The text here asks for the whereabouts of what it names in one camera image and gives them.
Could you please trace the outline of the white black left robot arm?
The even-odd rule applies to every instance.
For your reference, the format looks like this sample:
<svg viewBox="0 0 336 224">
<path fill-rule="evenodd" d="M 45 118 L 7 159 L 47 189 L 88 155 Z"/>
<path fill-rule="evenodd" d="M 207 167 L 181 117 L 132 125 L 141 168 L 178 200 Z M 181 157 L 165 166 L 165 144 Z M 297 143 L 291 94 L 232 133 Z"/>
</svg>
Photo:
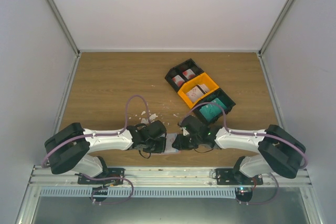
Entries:
<svg viewBox="0 0 336 224">
<path fill-rule="evenodd" d="M 103 184 L 108 179 L 106 163 L 90 153 L 105 150 L 163 153 L 166 134 L 161 121 L 112 131 L 89 130 L 80 123 L 72 123 L 44 143 L 46 156 L 41 166 L 50 168 L 55 175 L 75 171 L 89 176 L 96 184 Z"/>
</svg>

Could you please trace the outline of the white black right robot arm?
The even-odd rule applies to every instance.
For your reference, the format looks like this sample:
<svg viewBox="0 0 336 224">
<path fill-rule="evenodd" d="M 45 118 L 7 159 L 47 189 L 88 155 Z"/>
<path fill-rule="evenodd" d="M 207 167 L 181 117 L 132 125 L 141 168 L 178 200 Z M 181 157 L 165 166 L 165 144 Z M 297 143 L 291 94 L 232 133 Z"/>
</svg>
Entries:
<svg viewBox="0 0 336 224">
<path fill-rule="evenodd" d="M 240 157 L 233 168 L 233 180 L 240 185 L 251 177 L 271 172 L 294 179 L 298 170 L 307 165 L 305 146 L 277 125 L 271 124 L 258 131 L 232 130 L 225 126 L 206 125 L 189 115 L 180 123 L 180 128 L 182 133 L 172 144 L 179 151 L 204 146 L 255 153 L 252 157 Z"/>
</svg>

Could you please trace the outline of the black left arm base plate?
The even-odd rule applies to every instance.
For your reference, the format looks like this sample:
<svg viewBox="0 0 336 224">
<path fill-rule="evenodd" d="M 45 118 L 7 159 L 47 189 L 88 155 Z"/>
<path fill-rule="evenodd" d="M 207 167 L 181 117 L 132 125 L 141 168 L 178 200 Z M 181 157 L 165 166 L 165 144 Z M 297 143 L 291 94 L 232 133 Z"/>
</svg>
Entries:
<svg viewBox="0 0 336 224">
<path fill-rule="evenodd" d="M 125 169 L 124 168 L 108 168 L 106 174 L 102 173 L 97 175 L 95 179 L 88 178 L 84 176 L 82 173 L 76 173 L 78 176 L 77 183 L 79 185 L 103 185 L 103 186 L 116 186 L 122 185 L 123 181 L 121 177 L 124 176 Z"/>
</svg>

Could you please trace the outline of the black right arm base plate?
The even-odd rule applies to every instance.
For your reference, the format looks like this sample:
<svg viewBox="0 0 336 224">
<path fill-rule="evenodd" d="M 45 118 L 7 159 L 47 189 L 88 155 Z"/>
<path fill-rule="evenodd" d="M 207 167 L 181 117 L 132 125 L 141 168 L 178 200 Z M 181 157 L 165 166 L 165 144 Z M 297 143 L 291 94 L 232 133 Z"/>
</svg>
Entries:
<svg viewBox="0 0 336 224">
<path fill-rule="evenodd" d="M 233 168 L 216 168 L 211 173 L 211 178 L 216 180 L 217 185 L 255 186 L 264 183 L 261 175 L 247 177 L 242 172 Z"/>
</svg>

